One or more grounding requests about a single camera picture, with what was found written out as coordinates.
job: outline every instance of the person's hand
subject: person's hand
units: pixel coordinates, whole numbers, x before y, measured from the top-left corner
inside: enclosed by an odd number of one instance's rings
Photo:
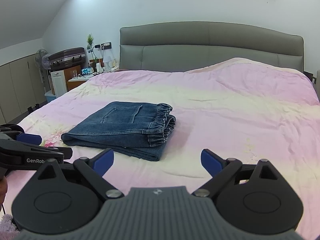
[[[8,183],[5,177],[0,180],[0,209],[4,202],[5,194],[8,191]]]

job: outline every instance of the jeans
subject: jeans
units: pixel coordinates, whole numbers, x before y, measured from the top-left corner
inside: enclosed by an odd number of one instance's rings
[[[113,148],[129,156],[159,161],[176,118],[160,103],[112,102],[61,135],[69,145]]]

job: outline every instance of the blue storage box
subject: blue storage box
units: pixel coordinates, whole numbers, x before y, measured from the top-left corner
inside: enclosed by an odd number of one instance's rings
[[[47,98],[48,103],[50,103],[52,100],[56,99],[56,96],[52,94],[51,90],[46,92],[44,96]]]

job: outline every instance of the wall outlet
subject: wall outlet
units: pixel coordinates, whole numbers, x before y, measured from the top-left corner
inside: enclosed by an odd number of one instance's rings
[[[112,48],[111,42],[101,44],[101,49],[111,49],[111,48]]]
[[[304,71],[303,73],[307,76],[308,79],[310,79],[311,83],[313,80],[315,80],[315,84],[316,84],[317,79],[313,76],[313,73],[309,73],[307,71]]]

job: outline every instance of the elastic waistband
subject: elastic waistband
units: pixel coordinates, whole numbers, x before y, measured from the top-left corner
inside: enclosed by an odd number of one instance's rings
[[[159,132],[148,134],[150,147],[165,143],[176,124],[176,118],[169,114],[172,111],[171,106],[164,103],[157,104],[157,106],[157,116],[155,120],[150,123],[148,130],[159,130]]]

